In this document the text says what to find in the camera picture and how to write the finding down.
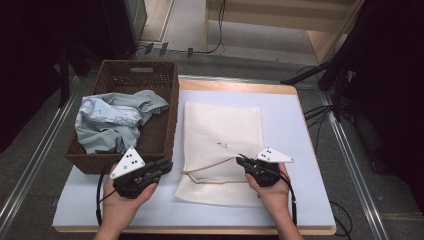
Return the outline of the dark cabinet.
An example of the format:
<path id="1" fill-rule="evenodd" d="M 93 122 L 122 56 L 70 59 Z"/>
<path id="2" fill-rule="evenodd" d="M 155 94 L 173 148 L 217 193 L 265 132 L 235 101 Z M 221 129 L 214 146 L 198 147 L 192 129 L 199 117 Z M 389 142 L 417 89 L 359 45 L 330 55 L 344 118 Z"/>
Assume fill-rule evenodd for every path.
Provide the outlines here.
<path id="1" fill-rule="evenodd" d="M 102 0 L 111 40 L 111 57 L 126 59 L 133 54 L 147 21 L 145 0 Z"/>

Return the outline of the light wooden shelf unit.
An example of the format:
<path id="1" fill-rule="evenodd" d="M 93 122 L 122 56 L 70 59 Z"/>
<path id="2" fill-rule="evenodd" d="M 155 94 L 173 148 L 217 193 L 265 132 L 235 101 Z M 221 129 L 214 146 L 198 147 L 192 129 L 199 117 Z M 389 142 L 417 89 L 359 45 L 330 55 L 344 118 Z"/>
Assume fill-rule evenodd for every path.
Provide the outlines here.
<path id="1" fill-rule="evenodd" d="M 355 24 L 365 0 L 225 0 L 228 22 L 306 30 L 319 63 Z"/>

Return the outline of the cream mesh laundry bag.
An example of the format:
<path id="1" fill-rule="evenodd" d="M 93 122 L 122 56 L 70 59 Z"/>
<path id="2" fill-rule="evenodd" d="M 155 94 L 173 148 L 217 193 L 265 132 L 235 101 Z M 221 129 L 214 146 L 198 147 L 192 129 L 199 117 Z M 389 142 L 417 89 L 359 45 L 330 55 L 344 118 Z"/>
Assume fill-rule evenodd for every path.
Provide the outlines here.
<path id="1" fill-rule="evenodd" d="M 187 102 L 184 106 L 184 167 L 175 196 L 209 205 L 258 207 L 245 170 L 236 159 L 265 148 L 261 110 Z"/>

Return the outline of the person's left hand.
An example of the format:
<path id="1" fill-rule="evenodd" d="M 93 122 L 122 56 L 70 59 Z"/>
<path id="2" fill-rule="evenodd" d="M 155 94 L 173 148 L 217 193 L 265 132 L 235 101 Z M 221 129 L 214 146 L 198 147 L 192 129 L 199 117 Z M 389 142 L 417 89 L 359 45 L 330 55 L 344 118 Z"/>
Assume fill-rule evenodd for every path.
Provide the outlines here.
<path id="1" fill-rule="evenodd" d="M 138 209 L 153 196 L 156 188 L 156 183 L 150 184 L 135 199 L 128 199 L 113 193 L 113 180 L 108 179 L 104 185 L 107 198 L 103 201 L 103 220 L 100 227 L 123 231 L 132 222 Z"/>

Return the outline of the black metal stand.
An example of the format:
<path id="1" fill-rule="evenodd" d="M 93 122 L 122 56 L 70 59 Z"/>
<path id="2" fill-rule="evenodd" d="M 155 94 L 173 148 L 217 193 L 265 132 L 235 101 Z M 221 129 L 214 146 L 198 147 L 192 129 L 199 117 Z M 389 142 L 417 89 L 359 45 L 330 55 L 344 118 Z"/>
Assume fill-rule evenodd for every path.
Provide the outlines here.
<path id="1" fill-rule="evenodd" d="M 60 51 L 60 102 L 63 107 L 70 97 L 69 66 L 78 76 L 89 73 L 89 65 L 84 57 L 84 48 L 76 43 L 64 43 Z"/>

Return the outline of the dark curtain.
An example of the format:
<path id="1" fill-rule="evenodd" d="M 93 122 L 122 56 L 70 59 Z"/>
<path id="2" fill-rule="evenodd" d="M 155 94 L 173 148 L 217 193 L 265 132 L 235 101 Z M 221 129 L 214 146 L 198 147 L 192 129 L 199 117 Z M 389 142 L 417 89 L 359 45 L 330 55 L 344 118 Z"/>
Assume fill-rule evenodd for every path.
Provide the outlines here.
<path id="1" fill-rule="evenodd" d="M 0 153 L 56 91 L 71 66 L 89 72 L 77 22 L 94 0 L 0 0 Z"/>
<path id="2" fill-rule="evenodd" d="M 424 0 L 365 0 L 341 51 L 354 72 L 343 95 L 381 140 L 372 154 L 424 214 Z"/>

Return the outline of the light blue garment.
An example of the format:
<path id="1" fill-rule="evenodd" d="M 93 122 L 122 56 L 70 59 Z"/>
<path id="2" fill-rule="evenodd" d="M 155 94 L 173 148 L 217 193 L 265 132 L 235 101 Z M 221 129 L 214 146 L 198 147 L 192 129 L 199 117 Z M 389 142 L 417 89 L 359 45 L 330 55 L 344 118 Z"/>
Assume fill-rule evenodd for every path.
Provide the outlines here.
<path id="1" fill-rule="evenodd" d="M 85 96 L 75 120 L 78 142 L 87 154 L 125 153 L 136 146 L 139 128 L 168 108 L 153 90 Z"/>

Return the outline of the person's right hand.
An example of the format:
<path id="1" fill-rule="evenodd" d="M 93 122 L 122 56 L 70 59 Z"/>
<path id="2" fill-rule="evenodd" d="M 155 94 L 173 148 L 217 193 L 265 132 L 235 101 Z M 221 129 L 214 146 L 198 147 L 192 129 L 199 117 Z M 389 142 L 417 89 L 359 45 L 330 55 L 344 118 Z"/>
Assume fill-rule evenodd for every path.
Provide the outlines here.
<path id="1" fill-rule="evenodd" d="M 289 187 L 283 180 L 273 186 L 260 187 L 253 176 L 245 174 L 245 177 L 273 218 L 291 218 L 288 208 Z"/>

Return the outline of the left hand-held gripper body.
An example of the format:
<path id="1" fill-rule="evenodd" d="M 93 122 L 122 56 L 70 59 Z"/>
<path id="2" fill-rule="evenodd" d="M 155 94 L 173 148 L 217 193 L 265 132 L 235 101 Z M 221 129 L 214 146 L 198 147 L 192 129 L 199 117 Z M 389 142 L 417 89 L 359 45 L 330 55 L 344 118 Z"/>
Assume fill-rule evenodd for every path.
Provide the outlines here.
<path id="1" fill-rule="evenodd" d="M 150 184 L 157 181 L 153 163 L 146 163 L 135 148 L 130 147 L 116 165 L 110 178 L 121 197 L 137 198 Z"/>

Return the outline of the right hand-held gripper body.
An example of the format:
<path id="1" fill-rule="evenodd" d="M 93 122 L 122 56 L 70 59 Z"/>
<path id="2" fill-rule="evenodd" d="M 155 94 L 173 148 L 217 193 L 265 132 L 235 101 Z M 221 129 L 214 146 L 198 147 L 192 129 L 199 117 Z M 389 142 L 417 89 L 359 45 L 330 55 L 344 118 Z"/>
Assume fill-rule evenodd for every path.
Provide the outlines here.
<path id="1" fill-rule="evenodd" d="M 254 161 L 247 161 L 245 172 L 252 175 L 260 187 L 273 186 L 279 180 L 288 182 L 279 168 L 280 163 L 293 163 L 294 158 L 276 149 L 266 147 L 256 154 Z"/>

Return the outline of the black tripod stand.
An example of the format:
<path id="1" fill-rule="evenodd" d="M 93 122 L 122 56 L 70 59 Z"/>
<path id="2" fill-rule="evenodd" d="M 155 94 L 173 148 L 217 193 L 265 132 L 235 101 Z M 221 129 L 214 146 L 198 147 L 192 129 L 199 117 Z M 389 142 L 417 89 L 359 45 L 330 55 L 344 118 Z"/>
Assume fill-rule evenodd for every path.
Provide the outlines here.
<path id="1" fill-rule="evenodd" d="M 311 69 L 289 80 L 282 80 L 281 84 L 293 86 L 313 75 L 322 73 L 321 78 L 318 80 L 318 88 L 322 91 L 327 91 L 331 86 L 334 87 L 333 92 L 333 114 L 337 121 L 341 120 L 341 98 L 343 85 L 348 79 L 347 67 L 347 53 L 340 50 L 330 60 L 313 66 Z"/>

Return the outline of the brown woven basket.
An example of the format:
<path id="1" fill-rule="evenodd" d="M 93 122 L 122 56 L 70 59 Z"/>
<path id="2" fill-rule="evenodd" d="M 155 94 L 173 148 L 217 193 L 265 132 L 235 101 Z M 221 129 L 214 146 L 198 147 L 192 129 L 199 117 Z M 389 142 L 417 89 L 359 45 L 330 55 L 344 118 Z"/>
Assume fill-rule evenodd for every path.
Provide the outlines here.
<path id="1" fill-rule="evenodd" d="M 139 128 L 140 137 L 133 148 L 146 162 L 164 157 L 171 158 L 179 97 L 175 63 L 105 60 L 91 95 L 112 92 L 134 94 L 141 90 L 153 90 L 169 103 L 169 108 L 161 114 L 153 115 Z M 87 154 L 78 142 L 76 130 L 64 153 L 67 159 L 86 174 L 99 174 L 107 163 L 120 159 L 122 155 L 123 153 Z"/>

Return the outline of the metal floor rail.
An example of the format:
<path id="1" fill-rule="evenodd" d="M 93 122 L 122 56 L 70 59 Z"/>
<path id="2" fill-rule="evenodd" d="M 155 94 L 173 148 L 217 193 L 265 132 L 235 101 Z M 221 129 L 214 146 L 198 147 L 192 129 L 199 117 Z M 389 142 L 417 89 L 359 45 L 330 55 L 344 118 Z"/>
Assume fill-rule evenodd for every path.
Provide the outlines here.
<path id="1" fill-rule="evenodd" d="M 54 94 L 0 153 L 0 238 L 19 211 L 84 81 L 85 77 L 74 76 L 64 105 L 58 107 L 54 103 L 60 97 L 59 93 Z"/>
<path id="2" fill-rule="evenodd" d="M 341 123 L 333 113 L 329 119 L 374 240 L 390 240 Z"/>

